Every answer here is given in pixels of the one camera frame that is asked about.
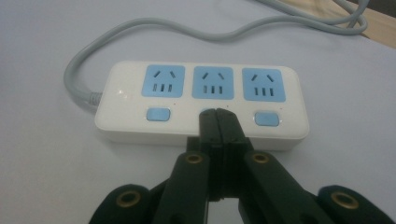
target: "white cable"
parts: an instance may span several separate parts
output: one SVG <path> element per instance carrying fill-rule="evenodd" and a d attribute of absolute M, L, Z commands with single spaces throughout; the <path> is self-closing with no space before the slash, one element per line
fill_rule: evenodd
<path fill-rule="evenodd" d="M 78 54 L 76 54 L 76 56 L 73 57 L 69 65 L 67 65 L 66 70 L 64 71 L 64 85 L 74 97 L 77 97 L 87 102 L 90 105 L 99 105 L 100 99 L 102 97 L 102 93 L 82 91 L 78 89 L 74 84 L 74 76 L 77 74 L 77 70 L 79 66 L 85 61 L 85 59 L 87 59 L 97 49 L 105 45 L 113 36 L 119 34 L 124 30 L 139 25 L 165 26 L 173 30 L 179 31 L 182 34 L 190 35 L 195 38 L 199 38 L 207 41 L 223 41 L 227 39 L 232 39 L 249 30 L 255 29 L 265 24 L 275 23 L 275 22 L 300 23 L 324 32 L 337 34 L 337 35 L 359 35 L 367 28 L 368 25 L 366 19 L 364 19 L 364 17 L 361 14 L 363 13 L 364 9 L 367 7 L 367 4 L 370 0 L 359 0 L 359 6 L 356 10 L 353 7 L 351 7 L 350 4 L 345 0 L 333 0 L 338 6 L 342 7 L 350 14 L 349 16 L 339 19 L 317 18 L 312 15 L 306 14 L 287 4 L 281 3 L 277 0 L 258 0 L 258 1 L 263 2 L 264 4 L 273 7 L 275 9 L 284 11 L 290 14 L 291 16 L 276 16 L 276 17 L 260 19 L 257 21 L 253 21 L 249 24 L 246 24 L 240 27 L 239 29 L 224 34 L 205 33 L 174 21 L 167 21 L 156 18 L 143 18 L 143 19 L 127 21 L 111 29 L 104 35 L 99 36 L 90 45 L 82 49 Z M 335 26 L 337 24 L 346 23 L 346 22 L 349 22 L 347 28 Z M 359 27 L 353 27 L 356 22 L 360 25 Z"/>

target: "white power strip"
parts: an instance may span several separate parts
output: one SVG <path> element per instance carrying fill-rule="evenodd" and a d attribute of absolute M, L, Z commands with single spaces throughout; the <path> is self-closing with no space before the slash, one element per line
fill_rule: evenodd
<path fill-rule="evenodd" d="M 208 108 L 234 112 L 255 149 L 291 149 L 309 132 L 297 74 L 245 64 L 117 63 L 95 123 L 112 141 L 186 146 Z"/>

